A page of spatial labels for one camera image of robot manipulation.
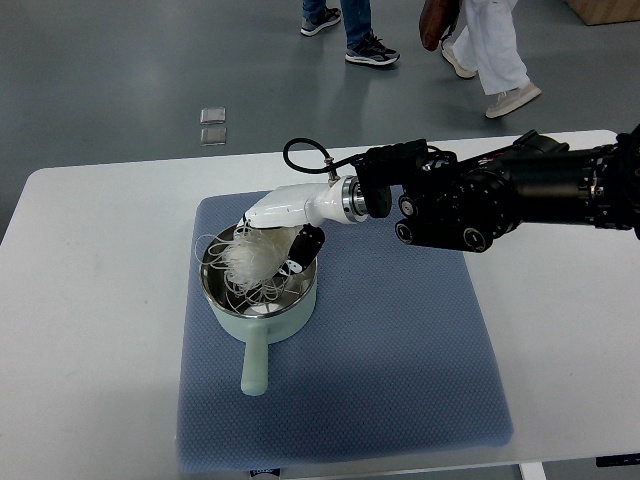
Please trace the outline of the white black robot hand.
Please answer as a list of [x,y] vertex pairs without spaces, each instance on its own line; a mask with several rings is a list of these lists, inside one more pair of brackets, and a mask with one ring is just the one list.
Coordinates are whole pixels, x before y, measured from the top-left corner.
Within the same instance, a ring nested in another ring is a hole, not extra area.
[[351,224],[367,217],[358,179],[346,176],[326,183],[278,187],[250,207],[242,223],[257,230],[300,229],[275,274],[286,277],[303,272],[316,258],[325,239],[320,229],[324,221]]

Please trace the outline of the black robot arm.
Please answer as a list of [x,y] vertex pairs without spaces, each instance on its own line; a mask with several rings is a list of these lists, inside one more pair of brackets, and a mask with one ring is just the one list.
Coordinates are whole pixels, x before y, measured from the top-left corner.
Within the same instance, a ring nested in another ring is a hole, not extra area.
[[639,228],[639,132],[572,150],[531,130],[466,160],[425,140],[375,147],[353,161],[367,214],[405,244],[484,252],[522,223]]

